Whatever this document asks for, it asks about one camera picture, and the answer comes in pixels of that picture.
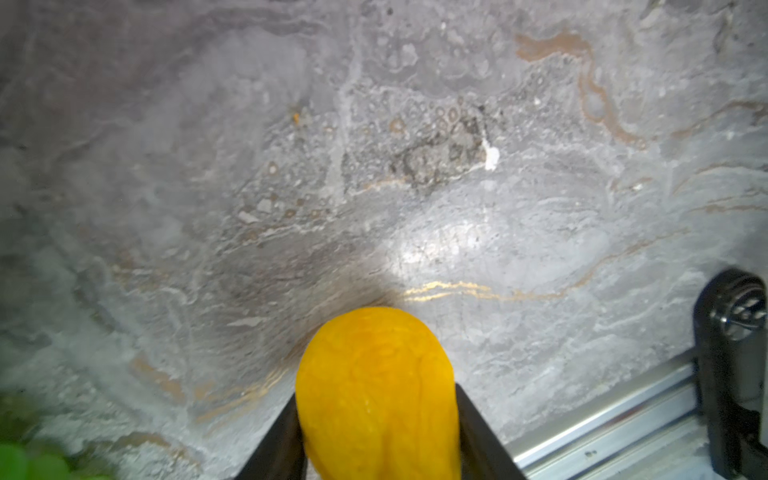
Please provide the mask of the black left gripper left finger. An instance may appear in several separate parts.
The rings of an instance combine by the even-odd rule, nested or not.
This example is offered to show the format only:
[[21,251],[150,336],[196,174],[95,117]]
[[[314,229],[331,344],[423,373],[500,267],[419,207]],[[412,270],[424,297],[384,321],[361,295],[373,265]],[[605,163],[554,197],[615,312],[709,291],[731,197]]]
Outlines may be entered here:
[[304,451],[296,395],[293,394],[234,480],[305,480]]

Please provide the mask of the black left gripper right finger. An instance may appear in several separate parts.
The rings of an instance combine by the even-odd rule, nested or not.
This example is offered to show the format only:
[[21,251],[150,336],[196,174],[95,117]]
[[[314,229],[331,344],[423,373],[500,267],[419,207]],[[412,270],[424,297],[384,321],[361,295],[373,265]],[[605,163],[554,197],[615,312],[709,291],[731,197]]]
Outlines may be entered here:
[[460,426],[461,478],[526,480],[463,387],[456,384]]

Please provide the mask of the yellow fake lemon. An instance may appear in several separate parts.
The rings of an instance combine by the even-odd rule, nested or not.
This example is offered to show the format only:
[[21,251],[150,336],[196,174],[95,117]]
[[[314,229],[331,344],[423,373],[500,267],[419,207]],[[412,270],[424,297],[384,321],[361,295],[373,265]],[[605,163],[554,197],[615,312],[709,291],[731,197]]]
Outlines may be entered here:
[[454,370],[417,317],[367,307],[322,325],[295,383],[303,446],[323,479],[458,479]]

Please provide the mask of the green fake grape bunch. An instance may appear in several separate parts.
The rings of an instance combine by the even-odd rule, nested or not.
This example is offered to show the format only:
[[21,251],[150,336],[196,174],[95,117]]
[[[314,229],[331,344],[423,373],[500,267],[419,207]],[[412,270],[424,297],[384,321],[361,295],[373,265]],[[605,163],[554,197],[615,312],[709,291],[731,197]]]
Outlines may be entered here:
[[19,394],[1,394],[2,479],[112,479],[112,476],[76,469],[61,447],[33,436],[41,426],[40,412]]

